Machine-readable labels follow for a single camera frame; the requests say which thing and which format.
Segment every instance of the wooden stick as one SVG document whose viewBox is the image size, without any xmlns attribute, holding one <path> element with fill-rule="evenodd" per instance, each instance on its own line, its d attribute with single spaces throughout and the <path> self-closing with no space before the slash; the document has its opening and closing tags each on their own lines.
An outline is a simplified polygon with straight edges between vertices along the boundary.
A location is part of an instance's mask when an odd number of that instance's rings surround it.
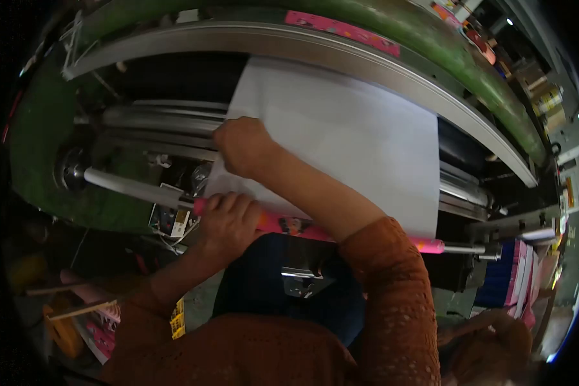
<svg viewBox="0 0 579 386">
<path fill-rule="evenodd" d="M 89 313 L 89 312 L 95 311 L 99 308 L 105 308 L 108 306 L 113 306 L 117 303 L 118 303 L 117 298 L 112 299 L 112 300 L 95 301 L 94 303 L 88 303 L 87 305 L 82 305 L 82 306 L 78 306 L 78 307 L 69 307 L 61 312 L 58 312 L 58 313 L 51 313 L 51 314 L 47 315 L 47 319 L 49 319 L 49 320 L 64 319 L 66 317 L 71 317 L 71 316 Z"/>
<path fill-rule="evenodd" d="M 26 289 L 26 296 L 35 297 L 38 295 L 48 295 L 50 293 L 62 292 L 62 291 L 69 291 L 81 285 L 90 284 L 89 282 L 83 283 L 70 283 L 70 284 L 63 284 L 63 285 L 55 285 L 53 287 L 41 287 L 36 289 Z"/>
</svg>

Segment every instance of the yellow plastic crate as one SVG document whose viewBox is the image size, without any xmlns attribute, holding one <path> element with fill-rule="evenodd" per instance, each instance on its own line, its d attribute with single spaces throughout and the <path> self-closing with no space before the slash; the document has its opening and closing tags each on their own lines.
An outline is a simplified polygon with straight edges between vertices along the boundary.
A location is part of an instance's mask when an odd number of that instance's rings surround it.
<svg viewBox="0 0 579 386">
<path fill-rule="evenodd" d="M 176 302 L 176 308 L 171 313 L 170 326 L 172 339 L 185 335 L 185 302 L 182 298 Z"/>
</svg>

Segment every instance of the pink paper roll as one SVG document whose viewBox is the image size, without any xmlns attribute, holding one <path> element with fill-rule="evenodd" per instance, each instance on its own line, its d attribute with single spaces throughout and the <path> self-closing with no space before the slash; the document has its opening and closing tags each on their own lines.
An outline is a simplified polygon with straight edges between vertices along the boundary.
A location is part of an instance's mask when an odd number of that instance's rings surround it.
<svg viewBox="0 0 579 386">
<path fill-rule="evenodd" d="M 201 216 L 206 208 L 206 198 L 196 198 L 193 205 L 193 214 Z M 324 228 L 313 224 L 313 221 L 300 219 L 297 217 L 283 216 L 270 212 L 263 212 L 257 224 L 257 229 L 266 232 L 310 238 L 312 240 L 322 240 L 334 242 L 332 237 Z M 444 251 L 444 242 L 431 238 L 409 238 L 418 251 L 423 253 L 440 254 Z"/>
</svg>

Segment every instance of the cartoon girl print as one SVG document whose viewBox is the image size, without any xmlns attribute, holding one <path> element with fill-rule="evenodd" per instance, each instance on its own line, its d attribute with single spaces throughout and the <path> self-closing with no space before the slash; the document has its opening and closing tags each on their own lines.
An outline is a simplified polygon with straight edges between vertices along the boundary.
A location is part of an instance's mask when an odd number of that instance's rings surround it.
<svg viewBox="0 0 579 386">
<path fill-rule="evenodd" d="M 279 219 L 279 226 L 284 235 L 298 236 L 311 226 L 311 221 L 296 217 L 282 217 Z"/>
</svg>

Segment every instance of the white paper sheet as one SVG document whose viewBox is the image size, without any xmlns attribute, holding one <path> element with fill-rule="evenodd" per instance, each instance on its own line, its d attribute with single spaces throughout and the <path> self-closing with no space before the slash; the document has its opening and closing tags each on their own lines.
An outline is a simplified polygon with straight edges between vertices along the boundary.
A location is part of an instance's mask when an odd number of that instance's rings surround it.
<svg viewBox="0 0 579 386">
<path fill-rule="evenodd" d="M 262 119 L 275 141 L 368 197 L 409 235 L 435 236 L 440 159 L 433 112 L 339 73 L 251 58 L 228 112 L 228 118 L 241 116 Z M 248 193 L 269 211 L 309 218 L 217 161 L 205 196 L 227 191 Z"/>
</svg>

